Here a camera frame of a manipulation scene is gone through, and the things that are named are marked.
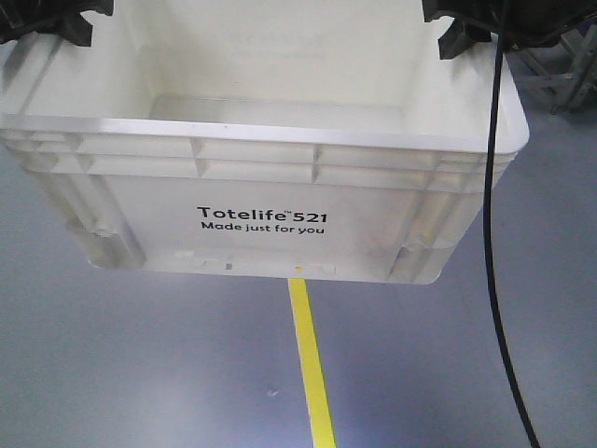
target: black cable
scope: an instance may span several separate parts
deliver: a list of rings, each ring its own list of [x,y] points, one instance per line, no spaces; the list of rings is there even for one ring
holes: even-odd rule
[[[502,5],[500,32],[497,40],[497,51],[495,52],[495,72],[493,74],[493,96],[492,96],[492,112],[490,116],[489,125],[489,139],[487,142],[487,163],[485,165],[485,190],[483,193],[483,243],[485,245],[485,268],[487,271],[487,288],[489,291],[490,304],[492,306],[493,326],[495,327],[495,335],[500,347],[500,354],[506,369],[507,380],[510,384],[512,397],[516,403],[519,415],[521,416],[524,430],[527,438],[533,448],[541,448],[539,440],[535,435],[533,423],[524,406],[521,390],[514,367],[512,366],[512,359],[507,348],[506,334],[502,325],[502,316],[500,315],[499,301],[497,298],[497,289],[495,286],[495,271],[493,269],[493,246],[492,246],[492,186],[493,186],[493,163],[495,160],[495,137],[497,132],[497,115],[499,106],[500,87],[502,83],[502,65],[504,62],[504,34],[507,24],[507,10],[508,0],[504,0]]]

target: metal frame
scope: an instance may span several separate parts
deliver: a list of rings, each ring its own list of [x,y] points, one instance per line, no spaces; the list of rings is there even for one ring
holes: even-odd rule
[[[581,106],[591,89],[597,91],[597,24],[591,25],[584,37],[578,30],[562,35],[562,46],[572,58],[562,74],[551,74],[529,49],[516,53],[535,73],[515,77],[518,88],[549,91],[552,114]]]

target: plastic storage crate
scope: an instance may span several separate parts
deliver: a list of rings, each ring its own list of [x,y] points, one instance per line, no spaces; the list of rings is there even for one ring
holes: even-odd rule
[[[14,46],[0,136],[106,268],[434,281],[480,209],[494,46],[418,1],[117,2]],[[496,180],[528,139],[505,68]]]

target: yellow floor line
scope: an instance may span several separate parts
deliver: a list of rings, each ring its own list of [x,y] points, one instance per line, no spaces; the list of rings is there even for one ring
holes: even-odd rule
[[[302,279],[288,280],[295,317],[302,381],[311,420],[314,448],[336,448],[332,417],[327,404],[326,383],[319,358],[307,285]]]

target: grey floor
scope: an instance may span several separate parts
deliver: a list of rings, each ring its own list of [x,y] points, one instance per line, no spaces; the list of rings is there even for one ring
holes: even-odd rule
[[[495,191],[506,332],[546,448],[597,446],[597,108]],[[311,446],[284,280],[91,268],[0,150],[0,445]],[[427,287],[310,282],[340,448],[525,447],[477,219]]]

